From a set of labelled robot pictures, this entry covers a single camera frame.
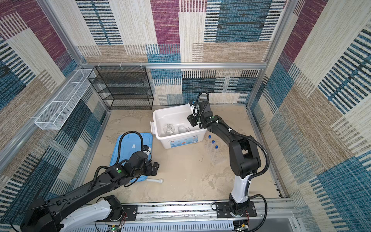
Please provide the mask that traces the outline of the test tube with blue cap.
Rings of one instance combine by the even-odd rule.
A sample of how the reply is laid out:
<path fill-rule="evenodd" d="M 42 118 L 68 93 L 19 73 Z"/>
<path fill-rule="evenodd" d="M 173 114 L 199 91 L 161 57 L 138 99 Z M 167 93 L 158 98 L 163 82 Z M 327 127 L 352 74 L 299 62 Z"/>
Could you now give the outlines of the test tube with blue cap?
<path fill-rule="evenodd" d="M 207 138 L 207 141 L 206 141 L 206 145 L 205 145 L 206 151 L 209 151 L 209 149 L 210 149 L 211 146 L 212 146 L 212 136 L 211 135 L 208 135 L 208 138 Z"/>

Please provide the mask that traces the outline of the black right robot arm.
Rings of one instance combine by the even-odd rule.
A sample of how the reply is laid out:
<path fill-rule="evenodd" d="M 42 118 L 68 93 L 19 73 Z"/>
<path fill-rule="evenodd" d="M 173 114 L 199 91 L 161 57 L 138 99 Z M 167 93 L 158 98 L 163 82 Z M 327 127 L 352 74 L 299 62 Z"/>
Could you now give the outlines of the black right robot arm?
<path fill-rule="evenodd" d="M 188 102 L 192 114 L 187 117 L 192 126 L 199 126 L 217 135 L 229 148 L 230 167 L 235 174 L 229 203 L 243 207 L 253 197 L 249 189 L 254 178 L 266 173 L 270 159 L 265 147 L 253 136 L 243 135 L 230 127 L 220 116 L 214 115 L 208 101 Z"/>

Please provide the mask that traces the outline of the white plastic storage bin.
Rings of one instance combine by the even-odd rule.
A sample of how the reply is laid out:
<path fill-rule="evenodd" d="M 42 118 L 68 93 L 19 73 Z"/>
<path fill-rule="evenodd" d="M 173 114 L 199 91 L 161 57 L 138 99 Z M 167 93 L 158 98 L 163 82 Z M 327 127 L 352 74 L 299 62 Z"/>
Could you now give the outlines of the white plastic storage bin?
<path fill-rule="evenodd" d="M 158 109 L 153 112 L 153 121 L 150 122 L 151 133 L 162 143 L 165 149 L 181 147 L 201 142 L 206 134 L 206 129 L 198 126 L 192 127 L 187 116 L 191 114 L 188 104 Z M 174 126 L 175 132 L 166 135 L 163 131 L 167 124 Z M 185 126 L 187 132 L 179 133 L 178 127 Z"/>

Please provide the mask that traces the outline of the blue-capped test tube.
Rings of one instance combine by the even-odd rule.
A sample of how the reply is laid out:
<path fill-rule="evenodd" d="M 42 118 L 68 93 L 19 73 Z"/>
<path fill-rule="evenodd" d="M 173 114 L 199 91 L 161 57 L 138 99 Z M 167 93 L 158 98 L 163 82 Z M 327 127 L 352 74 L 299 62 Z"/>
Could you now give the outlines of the blue-capped test tube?
<path fill-rule="evenodd" d="M 214 152 L 215 147 L 215 140 L 212 140 L 209 147 L 209 153 L 212 154 Z"/>
<path fill-rule="evenodd" d="M 218 145 L 216 145 L 216 146 L 213 147 L 213 152 L 212 152 L 213 161 L 219 160 L 219 155 L 220 155 L 219 147 L 218 147 Z"/>

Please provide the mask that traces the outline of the clear glass flask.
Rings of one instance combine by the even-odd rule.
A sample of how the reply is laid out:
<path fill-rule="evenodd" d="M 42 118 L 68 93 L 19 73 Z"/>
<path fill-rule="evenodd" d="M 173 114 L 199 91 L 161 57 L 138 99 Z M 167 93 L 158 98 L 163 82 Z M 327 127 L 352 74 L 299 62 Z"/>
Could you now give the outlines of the clear glass flask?
<path fill-rule="evenodd" d="M 175 132 L 174 126 L 172 124 L 167 124 L 163 129 L 166 135 L 172 135 Z"/>

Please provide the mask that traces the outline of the white ceramic pestle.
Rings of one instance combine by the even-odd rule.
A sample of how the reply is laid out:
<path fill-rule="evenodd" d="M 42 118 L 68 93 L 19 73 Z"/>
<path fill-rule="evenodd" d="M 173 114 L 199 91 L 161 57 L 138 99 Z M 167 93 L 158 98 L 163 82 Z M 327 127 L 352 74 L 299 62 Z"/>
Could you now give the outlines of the white ceramic pestle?
<path fill-rule="evenodd" d="M 148 181 L 148 182 L 153 182 L 153 183 L 159 183 L 159 184 L 162 184 L 164 180 L 163 180 L 163 179 L 147 178 L 146 181 Z"/>

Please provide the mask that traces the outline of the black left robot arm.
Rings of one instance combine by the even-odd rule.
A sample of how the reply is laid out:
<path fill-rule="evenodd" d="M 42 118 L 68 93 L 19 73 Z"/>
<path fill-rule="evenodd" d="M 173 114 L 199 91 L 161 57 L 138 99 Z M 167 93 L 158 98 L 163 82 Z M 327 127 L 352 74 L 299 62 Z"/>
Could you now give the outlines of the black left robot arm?
<path fill-rule="evenodd" d="M 99 220 L 119 220 L 124 210 L 114 195 L 93 206 L 86 204 L 121 186 L 129 187 L 141 176 L 156 176 L 159 163 L 143 151 L 114 165 L 100 166 L 92 181 L 56 198 L 32 202 L 20 225 L 23 232 L 69 232 Z"/>

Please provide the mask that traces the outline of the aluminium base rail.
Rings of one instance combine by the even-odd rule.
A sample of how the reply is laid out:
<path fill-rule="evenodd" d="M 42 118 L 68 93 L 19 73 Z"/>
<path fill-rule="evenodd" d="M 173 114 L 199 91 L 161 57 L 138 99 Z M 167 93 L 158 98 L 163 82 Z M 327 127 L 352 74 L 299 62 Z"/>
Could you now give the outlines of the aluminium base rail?
<path fill-rule="evenodd" d="M 226 201 L 123 204 L 110 219 L 101 200 L 78 209 L 62 221 L 62 232 L 304 232 L 304 223 L 290 199 L 252 200 L 242 217 L 233 217 Z"/>

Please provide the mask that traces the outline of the blue plastic bin lid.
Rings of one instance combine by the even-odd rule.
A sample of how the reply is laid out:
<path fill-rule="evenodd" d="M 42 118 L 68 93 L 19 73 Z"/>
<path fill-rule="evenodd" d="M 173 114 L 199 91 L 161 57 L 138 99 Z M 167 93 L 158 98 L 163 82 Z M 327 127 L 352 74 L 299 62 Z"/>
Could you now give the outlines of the blue plastic bin lid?
<path fill-rule="evenodd" d="M 145 145 L 143 135 L 137 131 L 129 131 L 124 133 L 118 138 L 116 143 L 113 156 L 110 162 L 110 174 L 113 174 L 114 181 L 117 181 L 119 185 L 125 187 L 131 186 L 133 183 L 145 178 L 147 176 L 132 177 L 124 171 L 124 164 L 133 153 L 142 151 L 142 147 Z M 151 159 L 151 154 L 144 152 Z"/>

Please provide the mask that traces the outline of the white ceramic mortar bowl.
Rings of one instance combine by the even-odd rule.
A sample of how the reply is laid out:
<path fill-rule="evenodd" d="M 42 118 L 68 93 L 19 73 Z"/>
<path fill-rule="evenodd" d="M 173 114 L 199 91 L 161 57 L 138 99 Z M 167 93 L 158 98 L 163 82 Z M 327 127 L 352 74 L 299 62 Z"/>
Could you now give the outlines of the white ceramic mortar bowl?
<path fill-rule="evenodd" d="M 178 132 L 179 133 L 185 133 L 185 132 L 187 132 L 187 128 L 185 126 L 179 126 L 178 127 Z"/>

